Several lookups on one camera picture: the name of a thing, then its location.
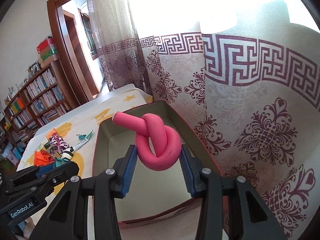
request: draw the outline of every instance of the photo frame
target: photo frame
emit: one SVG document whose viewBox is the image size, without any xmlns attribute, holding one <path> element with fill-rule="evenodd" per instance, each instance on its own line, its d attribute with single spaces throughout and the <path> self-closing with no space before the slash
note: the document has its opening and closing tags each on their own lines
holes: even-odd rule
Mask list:
<svg viewBox="0 0 320 240">
<path fill-rule="evenodd" d="M 32 75 L 38 73 L 41 69 L 40 64 L 38 62 L 33 63 L 30 68 L 33 73 Z"/>
</svg>

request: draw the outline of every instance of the knot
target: knot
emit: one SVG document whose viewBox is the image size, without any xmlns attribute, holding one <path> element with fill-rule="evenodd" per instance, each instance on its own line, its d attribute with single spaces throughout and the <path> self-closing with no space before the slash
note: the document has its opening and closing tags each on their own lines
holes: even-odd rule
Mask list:
<svg viewBox="0 0 320 240">
<path fill-rule="evenodd" d="M 141 162 L 154 171 L 164 171 L 176 163 L 181 152 L 181 139 L 177 131 L 164 125 L 156 114 L 145 114 L 142 118 L 116 112 L 112 116 L 115 124 L 136 132 L 136 146 Z M 149 145 L 151 138 L 156 156 Z"/>
</svg>

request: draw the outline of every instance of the metal screw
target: metal screw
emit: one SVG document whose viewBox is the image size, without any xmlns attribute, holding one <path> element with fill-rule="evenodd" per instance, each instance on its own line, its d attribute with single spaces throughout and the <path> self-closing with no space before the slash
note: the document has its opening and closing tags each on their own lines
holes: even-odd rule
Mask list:
<svg viewBox="0 0 320 240">
<path fill-rule="evenodd" d="M 201 171 L 202 171 L 202 173 L 207 174 L 207 175 L 211 173 L 211 170 L 209 168 L 203 168 Z"/>
<path fill-rule="evenodd" d="M 237 180 L 238 180 L 239 182 L 241 182 L 241 183 L 244 183 L 244 182 L 245 182 L 245 177 L 244 177 L 244 176 L 239 176 L 239 177 L 237 178 Z"/>
<path fill-rule="evenodd" d="M 70 181 L 71 182 L 78 182 L 79 181 L 79 177 L 78 176 L 72 176 Z"/>
<path fill-rule="evenodd" d="M 106 170 L 106 174 L 108 174 L 108 175 L 112 175 L 112 174 L 114 174 L 116 171 L 114 170 L 114 169 L 107 169 Z"/>
</svg>

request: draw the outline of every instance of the orange object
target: orange object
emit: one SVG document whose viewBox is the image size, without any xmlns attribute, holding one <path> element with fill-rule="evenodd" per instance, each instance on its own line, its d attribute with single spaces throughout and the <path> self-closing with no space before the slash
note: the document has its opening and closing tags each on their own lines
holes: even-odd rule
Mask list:
<svg viewBox="0 0 320 240">
<path fill-rule="evenodd" d="M 20 109 L 22 109 L 24 107 L 24 104 L 22 103 L 21 98 L 17 98 L 17 103 L 18 103 L 18 106 L 20 107 Z"/>
<path fill-rule="evenodd" d="M 33 164 L 35 166 L 48 165 L 54 161 L 54 157 L 49 155 L 46 151 L 40 150 L 40 152 L 35 151 L 35 159 Z"/>
<path fill-rule="evenodd" d="M 52 129 L 45 137 L 49 141 L 50 137 L 52 136 L 53 133 L 56 133 L 58 136 L 61 136 L 56 129 Z"/>
</svg>

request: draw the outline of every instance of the window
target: window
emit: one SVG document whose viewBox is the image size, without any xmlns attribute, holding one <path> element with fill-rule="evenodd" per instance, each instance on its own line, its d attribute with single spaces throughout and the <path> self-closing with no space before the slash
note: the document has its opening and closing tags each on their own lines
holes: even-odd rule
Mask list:
<svg viewBox="0 0 320 240">
<path fill-rule="evenodd" d="M 80 15 L 81 15 L 85 34 L 87 36 L 87 41 L 88 41 L 88 46 L 90 49 L 91 56 L 93 59 L 96 59 L 98 56 L 98 53 L 97 53 L 96 45 L 94 44 L 93 33 L 90 25 L 90 18 L 84 13 L 80 13 Z"/>
</svg>

